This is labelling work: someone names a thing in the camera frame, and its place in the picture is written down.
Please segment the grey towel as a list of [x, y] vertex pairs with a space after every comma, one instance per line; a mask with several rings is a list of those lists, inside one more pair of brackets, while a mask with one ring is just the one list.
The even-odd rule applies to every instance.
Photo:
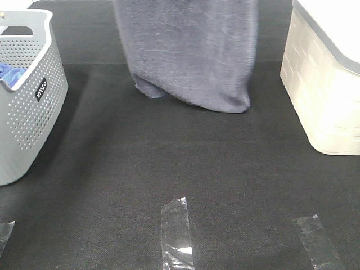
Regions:
[[222, 113], [250, 107], [257, 1], [113, 1], [136, 88]]

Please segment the blue towel in basket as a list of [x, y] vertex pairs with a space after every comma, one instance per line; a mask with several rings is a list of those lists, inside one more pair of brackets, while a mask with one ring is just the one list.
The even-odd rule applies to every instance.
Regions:
[[12, 67], [8, 64], [1, 63], [1, 75], [0, 78], [11, 88], [21, 76], [26, 72], [27, 68], [25, 67]]

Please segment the black table mat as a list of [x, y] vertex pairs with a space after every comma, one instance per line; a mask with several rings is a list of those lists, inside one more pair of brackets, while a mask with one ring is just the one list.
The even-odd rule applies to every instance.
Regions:
[[38, 1], [69, 89], [28, 173], [2, 269], [160, 269], [160, 208], [188, 203], [197, 269], [311, 269], [293, 219], [318, 215], [359, 268], [359, 157], [308, 142], [280, 79], [291, 1], [259, 2], [251, 108], [225, 114], [136, 90], [110, 1]]

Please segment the middle clear tape strip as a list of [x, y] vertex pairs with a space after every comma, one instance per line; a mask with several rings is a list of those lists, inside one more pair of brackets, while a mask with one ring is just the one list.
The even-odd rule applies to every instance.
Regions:
[[194, 270], [186, 198], [172, 200], [160, 213], [163, 269]]

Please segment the clear tape strip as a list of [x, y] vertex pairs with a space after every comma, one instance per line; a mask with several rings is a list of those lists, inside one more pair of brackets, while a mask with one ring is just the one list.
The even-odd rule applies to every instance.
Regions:
[[160, 213], [163, 269], [194, 270], [186, 198], [172, 200]]
[[292, 220], [315, 270], [344, 270], [345, 267], [317, 214]]
[[15, 223], [16, 221], [14, 220], [9, 223], [0, 224], [0, 257], [2, 256], [3, 251], [8, 243]]

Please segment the grey perforated laundry basket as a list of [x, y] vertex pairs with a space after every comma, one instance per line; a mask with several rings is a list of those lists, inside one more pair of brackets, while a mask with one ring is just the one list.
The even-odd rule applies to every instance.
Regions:
[[28, 35], [1, 36], [1, 63], [24, 68], [10, 86], [1, 80], [1, 185], [20, 179], [39, 154], [61, 111], [67, 91], [51, 19], [43, 9], [5, 10], [4, 28], [29, 28]]

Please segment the white woven-pattern basket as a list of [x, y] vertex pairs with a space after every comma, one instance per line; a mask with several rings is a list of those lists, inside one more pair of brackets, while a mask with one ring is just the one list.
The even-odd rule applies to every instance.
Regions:
[[293, 1], [280, 77], [314, 149], [359, 155], [358, 1]]

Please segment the right clear tape strip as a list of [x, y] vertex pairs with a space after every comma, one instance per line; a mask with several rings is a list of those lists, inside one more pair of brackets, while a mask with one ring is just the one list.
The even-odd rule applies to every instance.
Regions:
[[315, 270], [344, 270], [345, 267], [317, 214], [292, 220]]

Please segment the left clear tape strip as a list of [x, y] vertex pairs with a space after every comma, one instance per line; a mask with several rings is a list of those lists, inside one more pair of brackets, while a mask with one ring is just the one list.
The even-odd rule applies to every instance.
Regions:
[[16, 221], [14, 220], [9, 223], [0, 224], [0, 257], [2, 256], [3, 251], [8, 243], [15, 223]]

